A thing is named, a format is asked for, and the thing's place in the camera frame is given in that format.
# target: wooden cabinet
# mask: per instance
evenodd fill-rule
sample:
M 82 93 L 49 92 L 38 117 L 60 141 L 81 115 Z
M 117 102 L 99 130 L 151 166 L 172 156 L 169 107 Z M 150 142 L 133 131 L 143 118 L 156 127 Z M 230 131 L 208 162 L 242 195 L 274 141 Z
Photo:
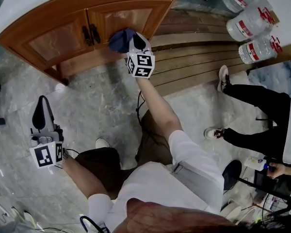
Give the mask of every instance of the wooden cabinet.
M 65 83 L 61 63 L 93 51 L 100 61 L 122 57 L 104 50 L 112 34 L 131 28 L 150 39 L 174 0 L 51 0 L 0 34 L 0 44 L 50 77 Z

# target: hand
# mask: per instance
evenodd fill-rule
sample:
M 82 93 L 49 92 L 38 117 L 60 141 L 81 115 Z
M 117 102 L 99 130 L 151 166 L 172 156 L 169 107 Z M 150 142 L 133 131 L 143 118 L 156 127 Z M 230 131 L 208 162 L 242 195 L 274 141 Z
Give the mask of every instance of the hand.
M 270 166 L 275 167 L 275 171 L 271 172 L 270 170 L 267 171 L 267 176 L 271 177 L 272 179 L 275 179 L 279 177 L 280 175 L 283 175 L 286 173 L 286 166 L 283 164 L 278 163 L 270 163 Z

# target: blue cloth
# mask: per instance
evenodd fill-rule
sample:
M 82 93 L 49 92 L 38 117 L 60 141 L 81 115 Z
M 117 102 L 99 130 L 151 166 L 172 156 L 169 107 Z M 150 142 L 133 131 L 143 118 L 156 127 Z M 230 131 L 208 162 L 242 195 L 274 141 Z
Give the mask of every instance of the blue cloth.
M 109 48 L 118 53 L 129 52 L 129 42 L 136 35 L 136 32 L 131 29 L 121 30 L 112 35 L 109 39 Z

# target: cabinet door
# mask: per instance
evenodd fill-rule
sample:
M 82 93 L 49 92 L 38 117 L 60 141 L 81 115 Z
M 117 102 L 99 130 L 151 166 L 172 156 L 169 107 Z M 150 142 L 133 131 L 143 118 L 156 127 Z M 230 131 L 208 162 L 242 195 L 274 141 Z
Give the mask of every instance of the cabinet door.
M 50 18 L 15 38 L 13 50 L 41 70 L 93 50 L 85 9 Z
M 151 38 L 170 3 L 171 0 L 129 0 L 87 8 L 95 48 L 108 45 L 115 32 L 126 28 Z

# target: gray tile floor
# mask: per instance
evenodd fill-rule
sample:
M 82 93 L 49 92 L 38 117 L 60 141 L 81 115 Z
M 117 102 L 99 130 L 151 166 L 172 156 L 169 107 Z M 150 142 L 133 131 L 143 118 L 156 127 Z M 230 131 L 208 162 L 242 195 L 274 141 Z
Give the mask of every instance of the gray tile floor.
M 42 227 L 55 225 L 82 232 L 79 216 L 88 210 L 85 197 L 62 170 L 38 170 L 33 163 L 28 151 L 29 110 L 34 100 L 45 95 L 55 122 L 64 130 L 66 147 L 86 151 L 95 148 L 95 140 L 103 137 L 118 149 L 123 168 L 131 168 L 141 138 L 135 112 L 139 93 L 136 81 L 124 61 L 84 72 L 74 77 L 69 87 L 7 53 L 0 62 L 15 66 L 4 76 L 0 92 L 0 116 L 7 122 L 0 126 L 0 204 L 6 209 L 16 206 L 31 212 Z M 231 80 L 249 84 L 245 72 Z M 169 95 L 166 100 L 178 114 L 184 131 L 214 157 L 222 171 L 233 159 L 244 161 L 248 155 L 256 155 L 223 140 L 203 137 L 209 126 L 230 126 L 241 133 L 263 131 L 261 123 L 255 121 L 258 112 L 253 106 L 218 94 L 215 83 Z M 251 180 L 253 171 L 248 169 L 244 177 Z M 248 206 L 252 191 L 239 183 L 225 194 L 225 202 L 233 198 Z

